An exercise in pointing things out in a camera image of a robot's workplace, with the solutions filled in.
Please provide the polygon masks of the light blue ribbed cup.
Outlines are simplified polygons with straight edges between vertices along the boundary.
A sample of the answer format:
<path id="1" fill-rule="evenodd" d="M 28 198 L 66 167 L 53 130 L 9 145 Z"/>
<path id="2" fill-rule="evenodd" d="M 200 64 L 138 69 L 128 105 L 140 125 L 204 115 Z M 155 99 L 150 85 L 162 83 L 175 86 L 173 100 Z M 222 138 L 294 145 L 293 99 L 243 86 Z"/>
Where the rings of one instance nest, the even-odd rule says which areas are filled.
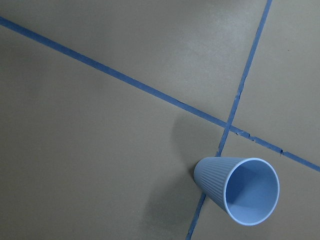
<path id="1" fill-rule="evenodd" d="M 194 168 L 195 184 L 235 222 L 255 226 L 275 210 L 280 182 L 260 158 L 206 157 Z"/>

